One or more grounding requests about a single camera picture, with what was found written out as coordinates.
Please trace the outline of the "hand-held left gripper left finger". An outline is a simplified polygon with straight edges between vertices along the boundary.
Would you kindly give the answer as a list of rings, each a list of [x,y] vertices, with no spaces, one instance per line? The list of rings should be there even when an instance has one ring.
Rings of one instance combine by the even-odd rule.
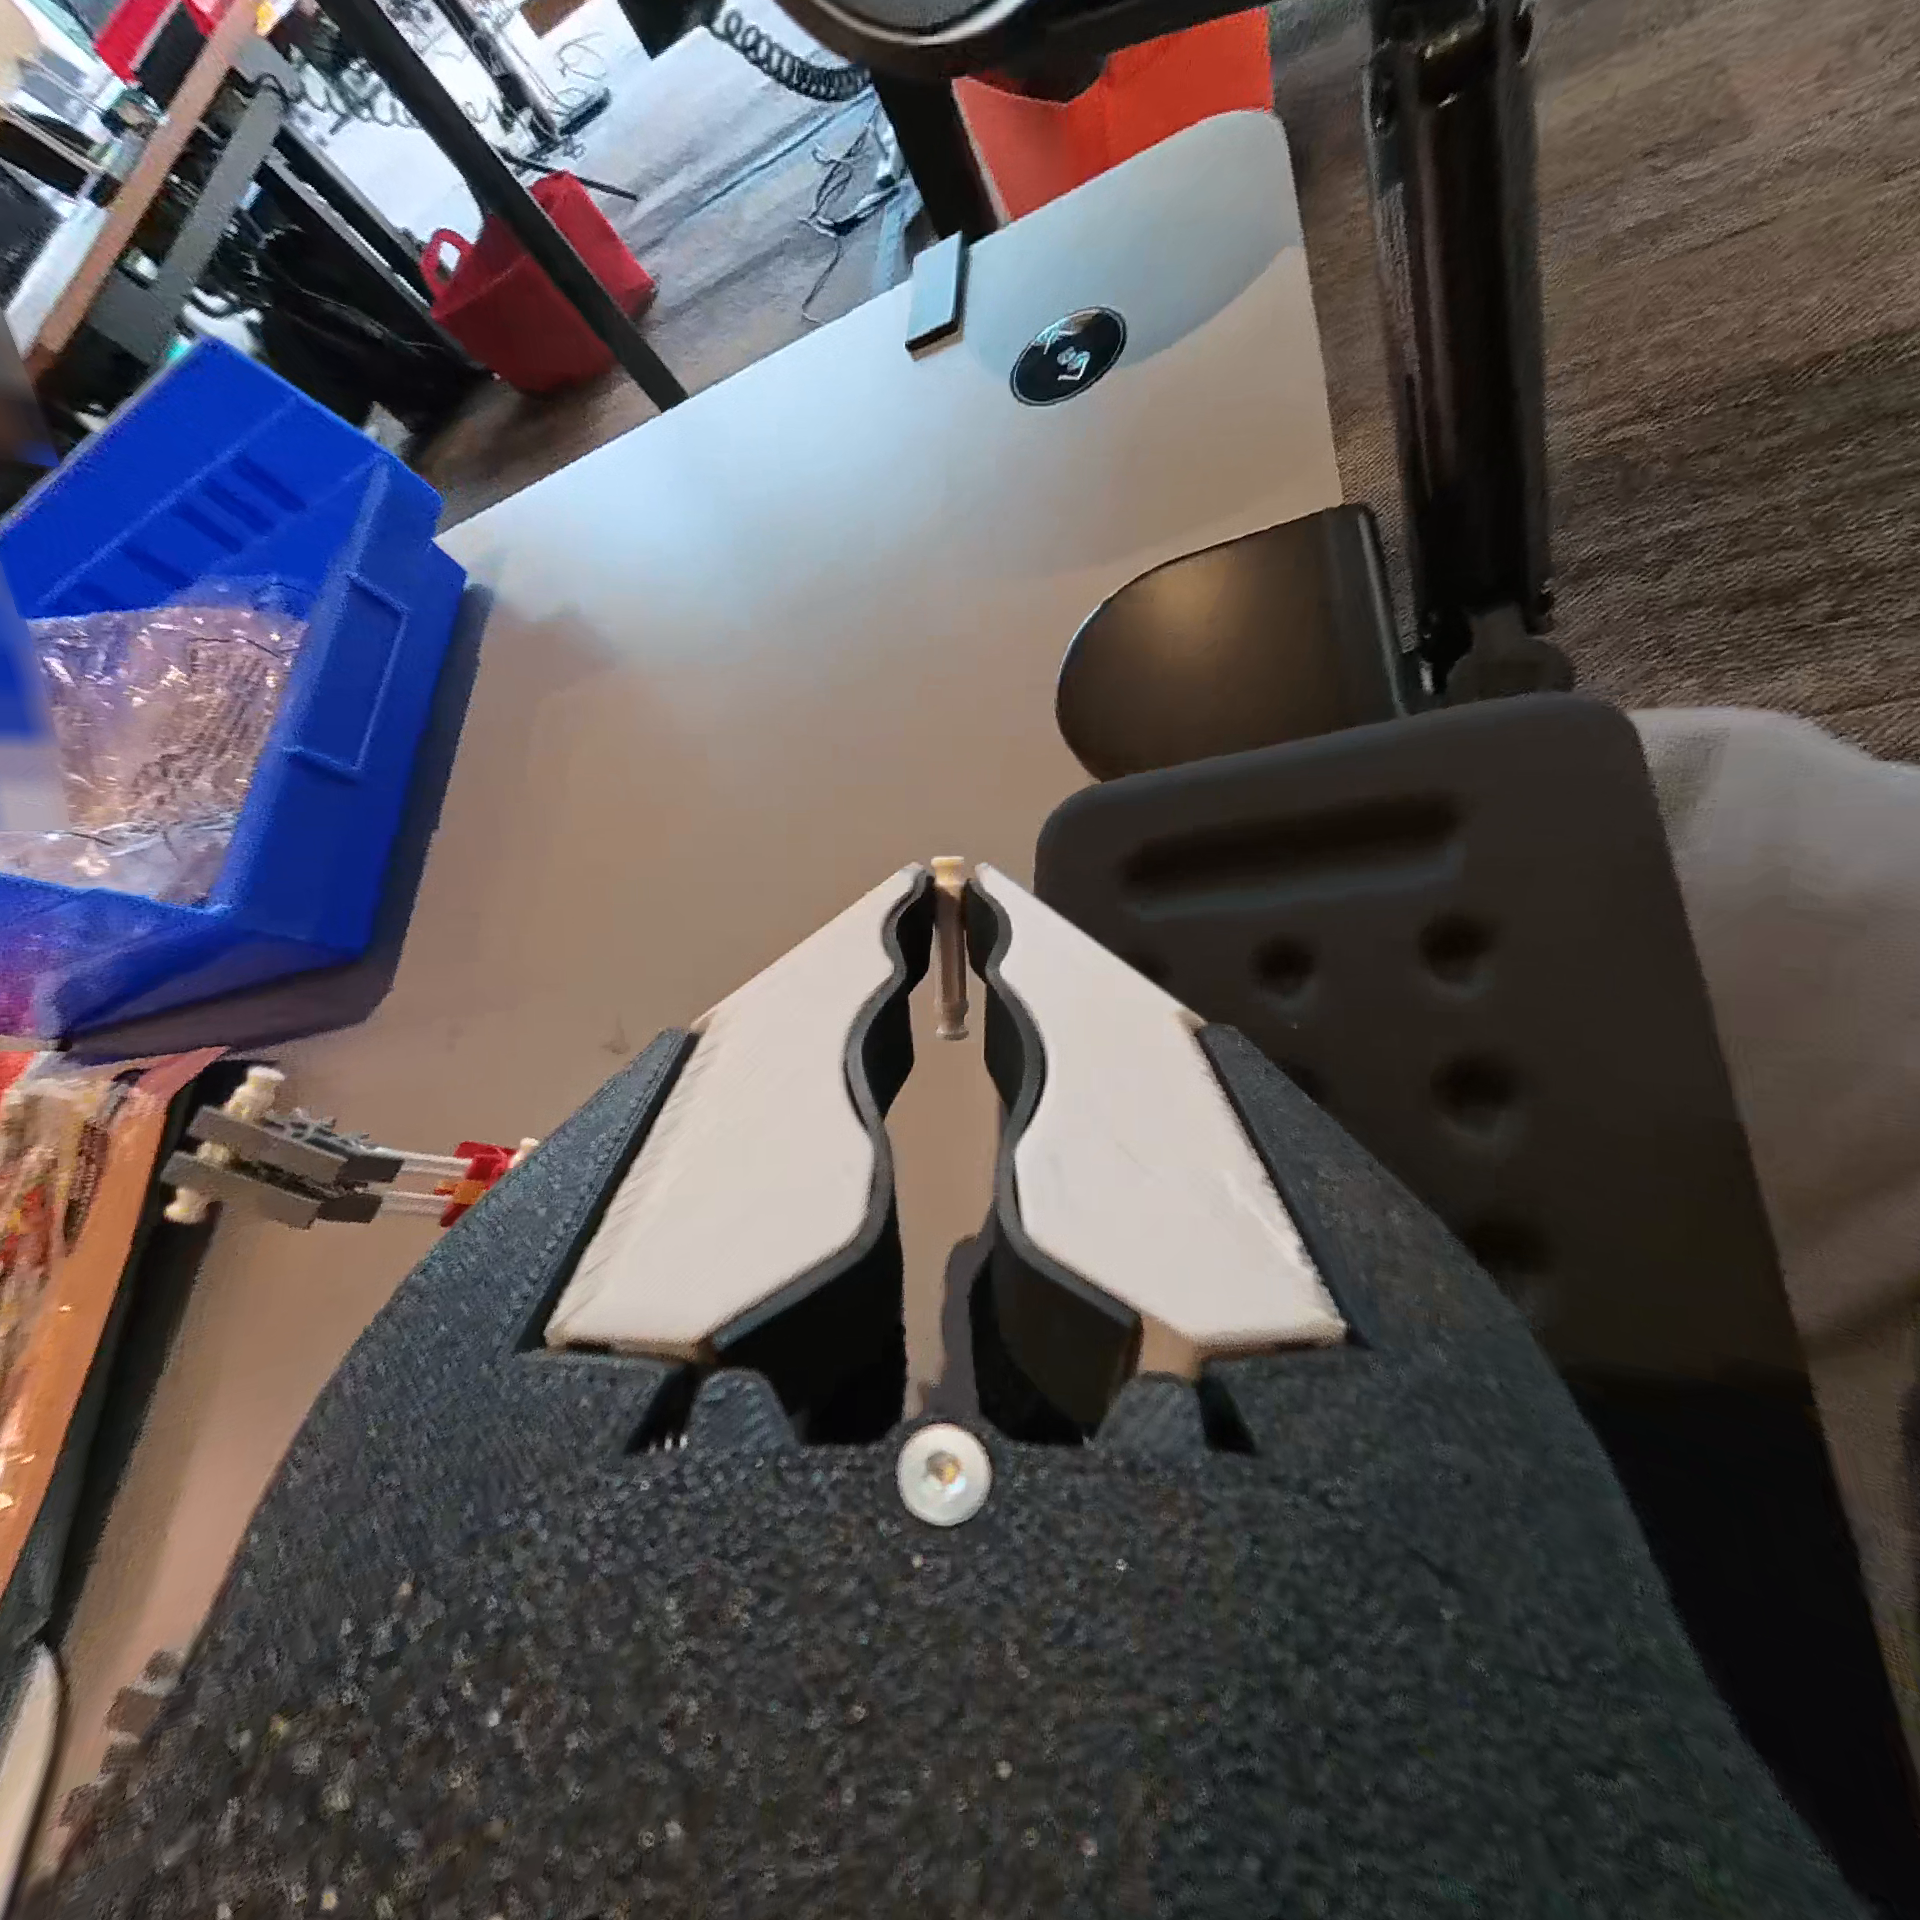
[[[708,1007],[544,1326],[551,1350],[718,1359],[859,1259],[895,1200],[928,869],[908,864]]]

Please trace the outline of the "clear plastic bag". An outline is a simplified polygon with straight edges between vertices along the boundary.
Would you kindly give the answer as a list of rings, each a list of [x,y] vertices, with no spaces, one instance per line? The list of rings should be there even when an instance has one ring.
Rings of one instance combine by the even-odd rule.
[[[283,582],[27,624],[62,822],[7,828],[2,874],[203,904],[223,876],[306,619]]]

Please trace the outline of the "orange red panel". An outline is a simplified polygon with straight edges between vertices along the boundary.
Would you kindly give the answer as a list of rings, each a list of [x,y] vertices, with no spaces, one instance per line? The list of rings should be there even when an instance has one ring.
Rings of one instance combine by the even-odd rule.
[[[1254,7],[1106,55],[1089,79],[985,76],[952,94],[996,213],[1022,220],[1223,112],[1272,112],[1268,15]]]

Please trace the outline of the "black rectangular plate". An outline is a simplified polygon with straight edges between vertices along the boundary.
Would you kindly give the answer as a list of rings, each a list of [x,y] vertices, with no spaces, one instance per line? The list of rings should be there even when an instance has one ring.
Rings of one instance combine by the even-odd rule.
[[[904,348],[926,356],[953,343],[964,326],[970,279],[970,237],[960,231],[916,254],[908,279],[908,319]]]

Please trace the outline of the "background workbench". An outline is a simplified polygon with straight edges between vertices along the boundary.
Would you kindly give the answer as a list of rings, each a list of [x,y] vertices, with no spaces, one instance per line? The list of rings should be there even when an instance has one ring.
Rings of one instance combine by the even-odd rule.
[[[315,5],[4,5],[4,351],[59,447],[192,346],[387,444],[486,372],[430,312],[423,240],[337,154],[377,102]]]

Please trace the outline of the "wooden background table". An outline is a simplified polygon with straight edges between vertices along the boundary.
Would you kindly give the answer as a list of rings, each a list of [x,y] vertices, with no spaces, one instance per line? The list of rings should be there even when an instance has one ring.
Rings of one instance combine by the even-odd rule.
[[[878,91],[936,235],[1008,224],[953,99],[956,79],[1089,79],[1104,56],[1220,15],[1239,2],[782,2],[779,12],[863,67]]]

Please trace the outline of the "black office chair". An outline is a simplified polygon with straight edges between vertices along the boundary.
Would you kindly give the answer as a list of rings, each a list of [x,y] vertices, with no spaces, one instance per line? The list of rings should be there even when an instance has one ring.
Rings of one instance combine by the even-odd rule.
[[[1410,635],[1339,506],[1162,563],[1073,637],[1056,717],[1096,779],[1571,690],[1552,639],[1535,5],[1371,5],[1367,202]]]

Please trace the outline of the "blue plastic bin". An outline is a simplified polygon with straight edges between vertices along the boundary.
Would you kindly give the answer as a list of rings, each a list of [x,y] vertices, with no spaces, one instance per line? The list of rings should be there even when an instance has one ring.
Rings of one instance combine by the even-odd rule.
[[[27,619],[264,588],[294,684],[203,902],[4,876],[4,1034],[162,1018],[362,958],[464,598],[440,494],[279,375],[202,343],[4,518]]]

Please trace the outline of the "black metal pole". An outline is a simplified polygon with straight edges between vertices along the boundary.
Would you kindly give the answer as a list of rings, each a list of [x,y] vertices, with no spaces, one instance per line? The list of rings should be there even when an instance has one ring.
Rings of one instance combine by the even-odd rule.
[[[470,191],[496,214],[553,283],[559,296],[614,351],[630,380],[658,412],[688,398],[680,376],[640,335],[630,312],[595,277],[576,247],[494,151],[459,101],[436,79],[415,43],[380,2],[321,2],[343,36],[369,59],[391,95],[459,171]]]

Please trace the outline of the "instruction sheet on white stand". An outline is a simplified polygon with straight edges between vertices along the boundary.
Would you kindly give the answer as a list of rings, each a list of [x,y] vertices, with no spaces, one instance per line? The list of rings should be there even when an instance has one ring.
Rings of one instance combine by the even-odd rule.
[[[64,1680],[58,1654],[32,1640],[4,1690],[2,1884],[4,1899],[25,1862],[62,1734]]]

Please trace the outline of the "toy parts bag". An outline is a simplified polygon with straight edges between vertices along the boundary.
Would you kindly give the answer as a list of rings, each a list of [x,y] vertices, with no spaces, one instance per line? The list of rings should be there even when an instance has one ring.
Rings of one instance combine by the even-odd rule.
[[[2,1580],[24,1567],[161,1151],[161,1061],[10,1054],[2,1108]]]

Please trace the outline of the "grey red yellow toy assembly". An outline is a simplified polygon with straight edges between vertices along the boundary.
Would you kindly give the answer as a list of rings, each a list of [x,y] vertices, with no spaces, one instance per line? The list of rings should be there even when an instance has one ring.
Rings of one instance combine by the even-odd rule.
[[[170,1194],[164,1203],[175,1195],[164,1173],[192,1173],[192,1165],[183,1165],[194,1147],[188,1130],[202,1108],[217,1108],[223,1102],[225,1096],[196,1107],[185,1122],[183,1146],[158,1175]],[[334,1120],[283,1108],[279,1091],[278,1108],[258,1124],[256,1142],[235,1147],[246,1173],[226,1175],[225,1200],[203,1223],[217,1210],[240,1210],[289,1230],[324,1223],[363,1227],[402,1216],[449,1230],[537,1147],[536,1136],[515,1142],[466,1141],[449,1155],[396,1147],[345,1132]]]

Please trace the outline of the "round black table sticker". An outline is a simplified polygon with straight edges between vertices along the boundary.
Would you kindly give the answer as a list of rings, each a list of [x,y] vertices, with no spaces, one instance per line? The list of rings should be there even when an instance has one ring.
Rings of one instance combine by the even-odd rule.
[[[1008,376],[1014,398],[1043,408],[1089,392],[1122,359],[1128,328],[1122,312],[1104,304],[1046,324],[1015,356]]]

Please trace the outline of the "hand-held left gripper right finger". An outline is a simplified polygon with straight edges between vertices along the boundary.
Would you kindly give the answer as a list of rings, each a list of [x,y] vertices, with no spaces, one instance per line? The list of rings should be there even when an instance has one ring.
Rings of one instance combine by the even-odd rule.
[[[1014,1035],[999,1327],[1034,1378],[1198,1378],[1345,1344],[1347,1318],[1201,1043],[1202,1022],[1008,874],[970,887]]]

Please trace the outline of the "person's pale trousers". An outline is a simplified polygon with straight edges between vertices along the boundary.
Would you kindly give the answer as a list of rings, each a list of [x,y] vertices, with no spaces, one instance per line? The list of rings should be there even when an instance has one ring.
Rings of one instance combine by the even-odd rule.
[[[1646,1391],[1617,1466],[1790,1807],[1916,1916],[1918,772],[1776,710],[1634,723],[1806,1371]]]

